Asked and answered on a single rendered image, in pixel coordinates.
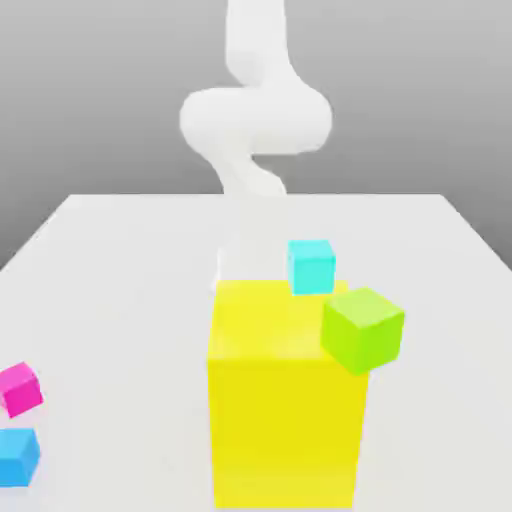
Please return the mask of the small cyan cube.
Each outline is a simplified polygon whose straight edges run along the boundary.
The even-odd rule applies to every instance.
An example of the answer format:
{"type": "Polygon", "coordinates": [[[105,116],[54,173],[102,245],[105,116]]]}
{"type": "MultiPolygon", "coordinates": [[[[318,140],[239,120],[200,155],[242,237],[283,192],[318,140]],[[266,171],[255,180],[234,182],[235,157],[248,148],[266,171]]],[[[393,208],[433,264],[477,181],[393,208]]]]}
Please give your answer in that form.
{"type": "Polygon", "coordinates": [[[291,293],[322,295],[333,292],[336,256],[328,240],[290,240],[287,272],[291,293]]]}

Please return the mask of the small lime green cube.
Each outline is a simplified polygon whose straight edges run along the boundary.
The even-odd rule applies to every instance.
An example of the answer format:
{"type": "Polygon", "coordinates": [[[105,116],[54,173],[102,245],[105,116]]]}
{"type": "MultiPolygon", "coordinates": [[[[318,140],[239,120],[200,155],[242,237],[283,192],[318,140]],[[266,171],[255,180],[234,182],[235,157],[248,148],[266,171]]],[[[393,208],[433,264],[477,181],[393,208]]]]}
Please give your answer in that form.
{"type": "Polygon", "coordinates": [[[335,294],[323,306],[320,343],[358,376],[394,361],[400,352],[405,312],[363,287],[335,294]]]}

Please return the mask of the small magenta cube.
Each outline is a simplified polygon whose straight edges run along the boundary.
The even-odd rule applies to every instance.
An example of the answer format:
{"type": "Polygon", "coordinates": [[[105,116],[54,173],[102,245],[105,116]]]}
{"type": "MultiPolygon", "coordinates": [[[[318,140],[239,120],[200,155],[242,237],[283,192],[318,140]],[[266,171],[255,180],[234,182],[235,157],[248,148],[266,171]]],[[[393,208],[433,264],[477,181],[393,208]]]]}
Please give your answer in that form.
{"type": "Polygon", "coordinates": [[[43,403],[38,377],[21,362],[0,371],[0,406],[14,418],[43,403]]]}

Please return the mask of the small blue cube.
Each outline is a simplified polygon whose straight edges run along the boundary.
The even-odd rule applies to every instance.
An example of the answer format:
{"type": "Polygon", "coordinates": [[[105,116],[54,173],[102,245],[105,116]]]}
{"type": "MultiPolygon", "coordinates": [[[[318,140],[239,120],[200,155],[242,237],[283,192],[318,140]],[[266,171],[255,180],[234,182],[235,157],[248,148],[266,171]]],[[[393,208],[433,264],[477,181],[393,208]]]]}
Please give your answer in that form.
{"type": "Polygon", "coordinates": [[[28,487],[39,459],[34,429],[0,429],[0,488],[28,487]]]}

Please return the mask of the large yellow box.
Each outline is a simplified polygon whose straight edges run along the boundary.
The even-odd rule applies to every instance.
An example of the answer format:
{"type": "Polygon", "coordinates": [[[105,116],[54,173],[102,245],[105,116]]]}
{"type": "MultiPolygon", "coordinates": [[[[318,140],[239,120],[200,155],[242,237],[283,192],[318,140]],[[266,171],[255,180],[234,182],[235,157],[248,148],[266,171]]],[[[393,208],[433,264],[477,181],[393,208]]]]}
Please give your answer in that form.
{"type": "Polygon", "coordinates": [[[208,343],[214,503],[349,509],[368,378],[320,344],[323,295],[222,280],[208,343]]]}

